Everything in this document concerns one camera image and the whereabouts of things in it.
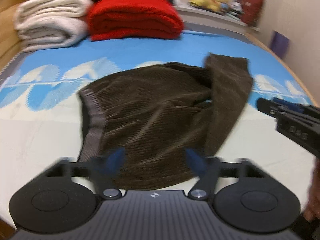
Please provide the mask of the person's right hand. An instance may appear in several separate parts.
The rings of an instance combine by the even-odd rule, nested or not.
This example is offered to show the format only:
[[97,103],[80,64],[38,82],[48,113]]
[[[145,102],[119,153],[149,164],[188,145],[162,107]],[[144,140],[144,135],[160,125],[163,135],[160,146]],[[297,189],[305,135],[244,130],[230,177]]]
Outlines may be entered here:
[[303,213],[304,218],[311,222],[320,214],[320,177],[319,177],[319,159],[316,159],[315,167],[312,174],[312,181],[309,188],[308,203]]

